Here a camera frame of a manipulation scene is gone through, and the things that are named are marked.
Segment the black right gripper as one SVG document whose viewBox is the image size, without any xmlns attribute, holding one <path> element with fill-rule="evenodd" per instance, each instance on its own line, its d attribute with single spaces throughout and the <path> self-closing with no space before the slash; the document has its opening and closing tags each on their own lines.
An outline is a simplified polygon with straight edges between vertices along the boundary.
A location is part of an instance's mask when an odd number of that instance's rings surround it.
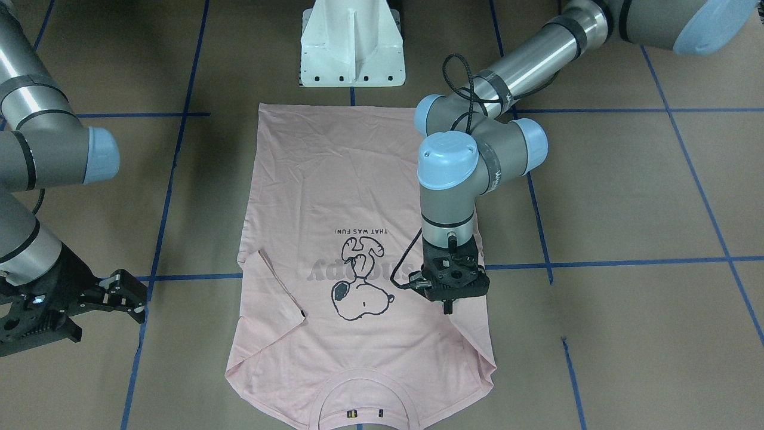
<svg viewBox="0 0 764 430">
<path fill-rule="evenodd" d="M 91 289 L 106 294 L 85 296 Z M 48 272 L 25 285 L 2 281 L 2 303 L 11 307 L 2 317 L 1 356 L 49 345 L 58 340 L 82 339 L 82 327 L 69 316 L 88 311 L 122 311 L 142 324 L 146 320 L 147 286 L 125 269 L 99 281 L 90 267 L 69 247 Z"/>
</svg>

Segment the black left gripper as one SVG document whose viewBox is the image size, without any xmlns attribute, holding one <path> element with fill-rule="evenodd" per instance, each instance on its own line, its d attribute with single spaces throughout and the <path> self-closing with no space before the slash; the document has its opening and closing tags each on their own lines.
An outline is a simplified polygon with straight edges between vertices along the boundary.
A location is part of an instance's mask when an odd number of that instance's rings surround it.
<svg viewBox="0 0 764 430">
<path fill-rule="evenodd" d="M 479 264 L 475 236 L 451 248 L 435 247 L 425 239 L 422 245 L 423 264 L 410 275 L 410 287 L 431 302 L 443 300 L 445 315 L 453 314 L 457 299 L 488 294 L 489 277 Z"/>
</svg>

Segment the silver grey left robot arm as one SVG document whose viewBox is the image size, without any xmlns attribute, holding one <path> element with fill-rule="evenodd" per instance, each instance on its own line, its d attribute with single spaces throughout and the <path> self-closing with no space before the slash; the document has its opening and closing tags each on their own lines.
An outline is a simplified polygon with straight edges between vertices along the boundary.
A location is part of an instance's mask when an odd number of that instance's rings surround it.
<svg viewBox="0 0 764 430">
<path fill-rule="evenodd" d="M 422 267 L 403 285 L 450 315 L 457 300 L 488 294 L 479 262 L 475 201 L 546 160 L 549 140 L 531 119 L 501 122 L 518 101 L 611 36 L 679 55 L 707 56 L 741 30 L 756 1 L 568 1 L 535 35 L 475 73 L 467 84 L 444 80 L 450 95 L 426 96 L 414 125 L 418 149 Z"/>
</svg>

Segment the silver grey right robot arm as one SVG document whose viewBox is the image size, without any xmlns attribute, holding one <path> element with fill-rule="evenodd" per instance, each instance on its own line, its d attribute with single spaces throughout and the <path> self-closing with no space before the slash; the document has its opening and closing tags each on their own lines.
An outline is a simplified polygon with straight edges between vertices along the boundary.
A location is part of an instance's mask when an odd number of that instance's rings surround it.
<svg viewBox="0 0 764 430">
<path fill-rule="evenodd" d="M 78 342 L 74 315 L 123 311 L 141 324 L 147 286 L 125 269 L 106 278 L 51 232 L 16 192 L 45 191 L 115 177 L 120 154 L 104 128 L 84 126 L 65 92 L 48 73 L 11 1 L 1 7 L 2 356 Z"/>
</svg>

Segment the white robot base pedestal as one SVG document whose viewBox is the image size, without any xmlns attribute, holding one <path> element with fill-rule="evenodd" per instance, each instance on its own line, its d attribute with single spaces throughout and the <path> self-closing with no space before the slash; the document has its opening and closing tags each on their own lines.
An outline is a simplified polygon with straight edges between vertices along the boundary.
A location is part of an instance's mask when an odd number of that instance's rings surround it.
<svg viewBox="0 0 764 430">
<path fill-rule="evenodd" d="M 406 82 L 398 1 L 316 1 L 302 13 L 298 82 L 308 88 Z"/>
</svg>

